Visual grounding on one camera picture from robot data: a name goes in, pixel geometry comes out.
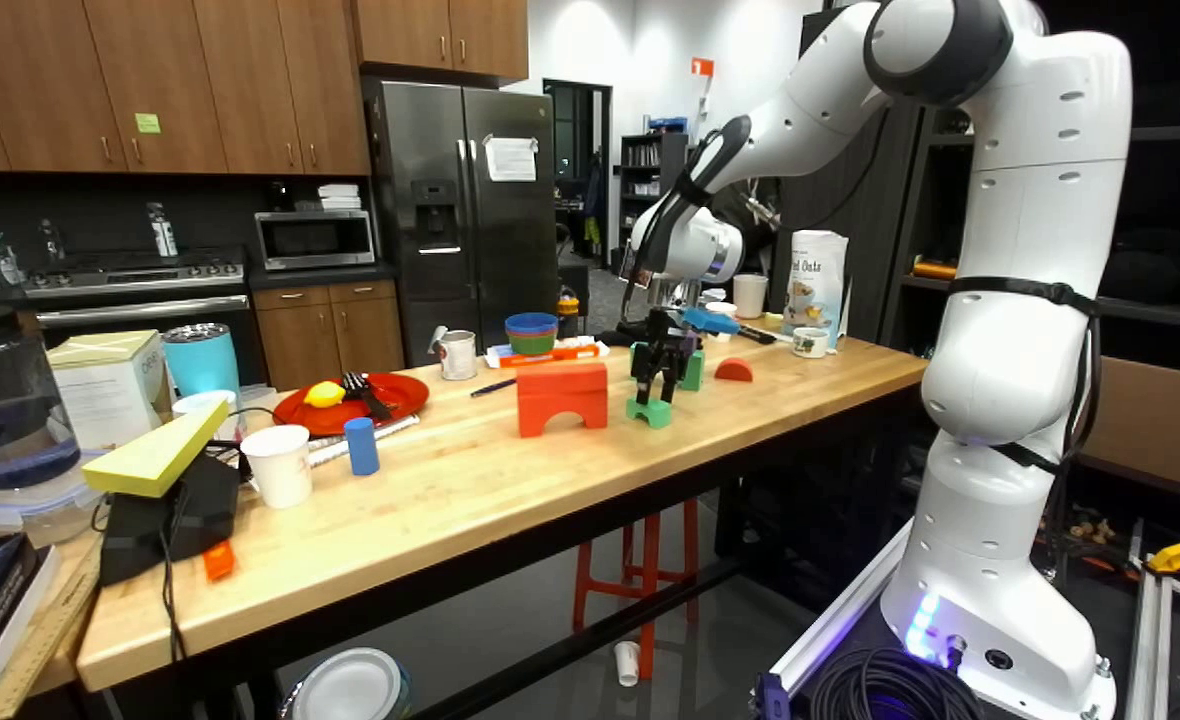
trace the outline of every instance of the gray floor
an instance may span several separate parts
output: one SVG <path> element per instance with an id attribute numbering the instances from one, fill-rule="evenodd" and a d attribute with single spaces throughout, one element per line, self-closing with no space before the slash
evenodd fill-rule
<path id="1" fill-rule="evenodd" d="M 593 268 L 587 333 L 618 320 L 618 293 L 603 268 Z M 714 494 L 700 501 L 705 560 L 712 560 Z M 596 539 L 596 571 L 616 568 L 618 536 Z M 676 568 L 680 511 L 664 511 L 664 560 Z M 408 677 L 408 702 L 427 708 L 470 680 L 522 659 L 568 637 L 572 627 L 574 555 L 558 552 L 543 565 L 491 581 L 457 600 L 384 623 L 350 643 L 384 648 Z M 593 597 L 593 616 L 618 606 Z M 610 648 L 491 702 L 488 720 L 730 720 L 747 715 L 747 689 L 802 632 L 811 616 L 752 581 L 729 581 L 694 600 L 694 623 L 676 606 L 659 616 L 654 680 L 638 689 L 616 682 Z M 278 673 L 284 689 L 300 682 L 325 655 Z"/>

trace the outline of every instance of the refrigerator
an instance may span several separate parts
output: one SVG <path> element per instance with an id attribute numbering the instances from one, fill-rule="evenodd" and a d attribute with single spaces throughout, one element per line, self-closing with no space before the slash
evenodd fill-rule
<path id="1" fill-rule="evenodd" d="M 551 102 L 495 86 L 367 79 L 371 197 L 410 363 L 437 329 L 504 342 L 504 315 L 554 312 Z"/>

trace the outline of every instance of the cardboard box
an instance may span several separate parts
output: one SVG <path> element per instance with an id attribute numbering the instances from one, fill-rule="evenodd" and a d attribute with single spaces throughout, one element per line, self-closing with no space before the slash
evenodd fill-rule
<path id="1" fill-rule="evenodd" d="M 135 439 L 173 414 L 173 381 L 157 333 L 86 333 L 49 353 L 74 444 Z"/>
<path id="2" fill-rule="evenodd" d="M 1180 372 L 1105 356 L 1098 414 L 1080 455 L 1157 487 L 1180 487 Z"/>

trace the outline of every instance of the white plate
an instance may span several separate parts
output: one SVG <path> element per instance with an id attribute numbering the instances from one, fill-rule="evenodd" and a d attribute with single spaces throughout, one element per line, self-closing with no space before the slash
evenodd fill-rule
<path id="1" fill-rule="evenodd" d="M 387 720 L 396 699 L 396 659 L 377 648 L 348 648 L 307 673 L 294 689 L 291 720 Z"/>

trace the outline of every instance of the mug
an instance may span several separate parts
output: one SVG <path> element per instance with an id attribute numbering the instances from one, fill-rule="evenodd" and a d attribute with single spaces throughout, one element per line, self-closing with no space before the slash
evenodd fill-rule
<path id="1" fill-rule="evenodd" d="M 451 329 L 437 341 L 441 348 L 441 381 L 470 381 L 476 376 L 476 333 Z"/>
<path id="2" fill-rule="evenodd" d="M 250 462 L 250 487 L 268 509 L 291 509 L 310 494 L 307 466 L 307 427 L 273 425 L 239 439 L 245 460 Z"/>

